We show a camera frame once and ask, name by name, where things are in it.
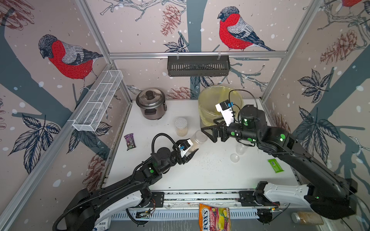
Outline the small clear jar with rice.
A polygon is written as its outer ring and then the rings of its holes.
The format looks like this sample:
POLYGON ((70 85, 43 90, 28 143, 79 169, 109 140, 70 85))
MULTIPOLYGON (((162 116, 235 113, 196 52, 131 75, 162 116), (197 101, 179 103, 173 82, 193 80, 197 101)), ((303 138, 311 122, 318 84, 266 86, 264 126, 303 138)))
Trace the small clear jar with rice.
POLYGON ((201 130, 198 130, 190 139, 193 143, 192 147, 189 150, 189 152, 191 153, 196 149, 199 149, 199 147, 207 141, 208 137, 201 130))

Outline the clear plastic jar lid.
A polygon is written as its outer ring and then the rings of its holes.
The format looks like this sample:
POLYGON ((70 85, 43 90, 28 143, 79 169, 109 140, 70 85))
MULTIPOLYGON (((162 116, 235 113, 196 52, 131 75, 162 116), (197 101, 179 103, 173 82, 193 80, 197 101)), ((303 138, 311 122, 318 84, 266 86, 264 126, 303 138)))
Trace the clear plastic jar lid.
POLYGON ((232 163, 238 163, 240 161, 240 157, 238 154, 231 154, 230 160, 232 163))

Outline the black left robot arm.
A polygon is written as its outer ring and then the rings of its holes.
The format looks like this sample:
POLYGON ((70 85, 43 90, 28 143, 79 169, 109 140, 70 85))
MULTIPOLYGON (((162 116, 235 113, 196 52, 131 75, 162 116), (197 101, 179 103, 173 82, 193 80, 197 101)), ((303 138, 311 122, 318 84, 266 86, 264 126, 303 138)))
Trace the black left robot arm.
POLYGON ((57 231, 64 220, 68 231, 91 231, 121 209, 147 206, 152 198, 149 187, 170 168, 189 162, 196 153, 189 152, 193 145, 190 139, 174 141, 168 134, 157 134, 151 143, 150 157, 137 165, 129 177, 96 191, 80 190, 52 229, 57 231))

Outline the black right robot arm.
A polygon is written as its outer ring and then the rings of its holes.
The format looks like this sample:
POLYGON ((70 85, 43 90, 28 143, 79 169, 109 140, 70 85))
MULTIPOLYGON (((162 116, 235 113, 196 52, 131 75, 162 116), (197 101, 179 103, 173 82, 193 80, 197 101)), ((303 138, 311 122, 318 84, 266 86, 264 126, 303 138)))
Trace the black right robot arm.
POLYGON ((215 119, 212 126, 201 128, 212 142, 226 142, 228 138, 239 143, 246 141, 246 146, 257 146, 290 165, 309 181, 302 190, 291 191, 285 187, 287 202, 307 205, 319 215, 333 220, 356 214, 357 182, 333 173, 286 130, 269 126, 264 111, 246 105, 241 108, 240 119, 236 122, 231 103, 222 102, 216 108, 222 112, 222 118, 215 119))

